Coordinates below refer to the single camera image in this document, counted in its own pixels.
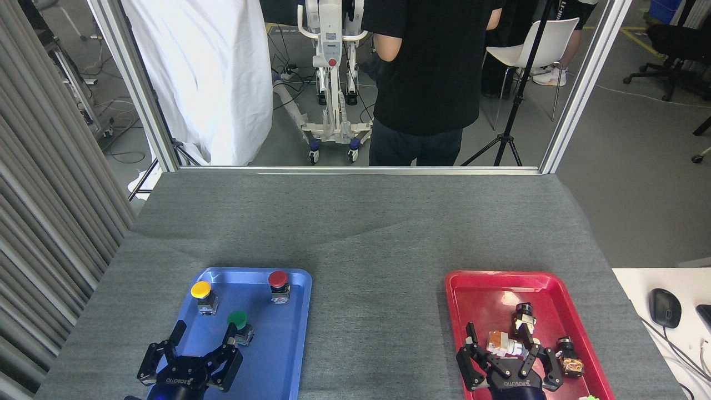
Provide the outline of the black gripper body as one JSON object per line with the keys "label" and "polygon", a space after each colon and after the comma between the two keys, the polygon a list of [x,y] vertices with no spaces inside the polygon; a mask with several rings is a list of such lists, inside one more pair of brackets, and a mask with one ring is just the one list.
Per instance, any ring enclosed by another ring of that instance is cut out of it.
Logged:
{"label": "black gripper body", "polygon": [[531,369],[525,377],[519,375],[523,363],[519,358],[500,358],[498,365],[501,372],[495,369],[495,365],[488,365],[487,383],[491,398],[546,399],[543,380],[536,371]]}
{"label": "black gripper body", "polygon": [[178,356],[157,374],[149,399],[203,399],[211,380],[204,357]]}

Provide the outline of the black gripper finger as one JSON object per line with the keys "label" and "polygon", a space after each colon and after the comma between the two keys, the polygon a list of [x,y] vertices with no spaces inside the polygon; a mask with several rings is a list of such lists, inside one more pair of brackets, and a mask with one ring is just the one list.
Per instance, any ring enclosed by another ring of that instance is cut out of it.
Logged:
{"label": "black gripper finger", "polygon": [[176,361],[175,348],[180,343],[187,328],[185,321],[177,321],[171,335],[162,342],[151,343],[137,372],[137,379],[145,386],[157,382],[157,367],[163,357],[168,365]]}
{"label": "black gripper finger", "polygon": [[233,385],[243,360],[238,342],[234,338],[238,332],[236,324],[229,324],[222,344],[207,355],[207,385],[221,392],[228,392]]}
{"label": "black gripper finger", "polygon": [[487,373],[491,363],[495,360],[492,353],[478,344],[473,322],[468,322],[465,327],[467,336],[464,344],[457,352],[457,364],[465,389],[474,392],[476,389],[488,388]]}
{"label": "black gripper finger", "polygon": [[540,386],[549,392],[556,392],[563,385],[563,382],[561,367],[553,348],[543,347],[541,344],[536,343],[531,344],[530,349],[528,349],[528,356],[524,359],[522,367],[519,369],[519,377],[524,381],[529,380],[533,383],[531,369],[536,359],[541,361],[544,369],[543,379],[538,379]]}

